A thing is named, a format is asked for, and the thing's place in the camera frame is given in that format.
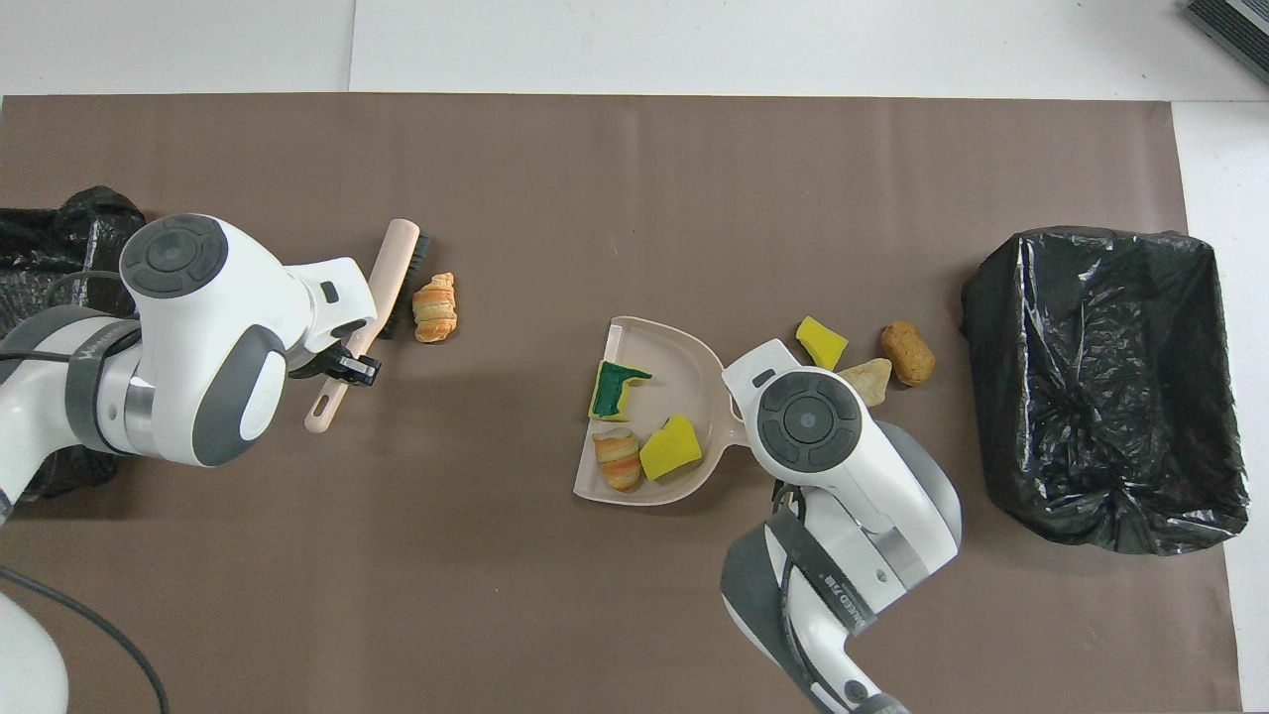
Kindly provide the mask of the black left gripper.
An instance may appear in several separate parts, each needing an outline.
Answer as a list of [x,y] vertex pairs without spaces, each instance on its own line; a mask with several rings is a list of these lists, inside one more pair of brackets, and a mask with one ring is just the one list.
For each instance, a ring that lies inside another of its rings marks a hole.
[[376,384],[382,361],[373,356],[346,356],[346,347],[343,342],[334,342],[313,354],[311,360],[302,367],[288,370],[288,377],[294,380],[305,380],[326,375],[326,378],[340,378],[352,386]]

